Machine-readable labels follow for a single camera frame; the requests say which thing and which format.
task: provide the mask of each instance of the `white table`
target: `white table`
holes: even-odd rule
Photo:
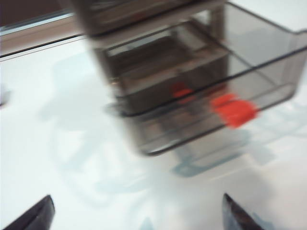
[[[307,71],[291,101],[197,140],[207,150],[157,157],[106,112],[99,75],[85,40],[1,62],[1,228],[51,194],[53,230],[221,230],[227,192],[266,230],[307,229]],[[232,157],[206,167],[212,151]]]

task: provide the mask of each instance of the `red plastic clip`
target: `red plastic clip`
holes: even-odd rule
[[[225,121],[226,125],[238,128],[257,117],[258,109],[249,101],[240,100],[230,93],[210,101],[211,108]]]
[[[176,84],[172,85],[172,95],[174,98],[180,98],[192,92],[193,90],[189,89],[183,82],[177,82]],[[193,100],[195,100],[195,96],[189,96],[179,100],[178,103],[186,104]]]

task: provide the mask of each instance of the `black object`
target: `black object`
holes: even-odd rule
[[[4,230],[48,230],[54,214],[53,201],[47,195]]]
[[[264,230],[228,194],[223,197],[223,224],[225,230]]]

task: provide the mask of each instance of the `plastic tray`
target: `plastic tray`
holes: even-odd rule
[[[297,89],[307,56],[305,31],[289,31],[231,3],[214,11],[195,15],[191,21],[212,43],[227,50],[217,66],[209,68],[213,74],[222,70],[223,77],[210,78],[181,98],[124,116],[146,155],[223,128],[224,122],[210,109],[210,100],[216,96],[235,93],[264,110],[290,99]],[[124,107],[126,101],[119,102]]]

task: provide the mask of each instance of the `white surface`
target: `white surface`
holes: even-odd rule
[[[112,96],[97,69],[84,41],[1,63],[11,90],[1,108],[1,228],[51,194],[52,230],[222,230],[227,192],[266,230],[307,229],[306,71],[293,100],[198,140],[207,150],[147,158],[106,113]],[[206,168],[202,156],[224,135],[240,140],[229,148],[238,157]]]

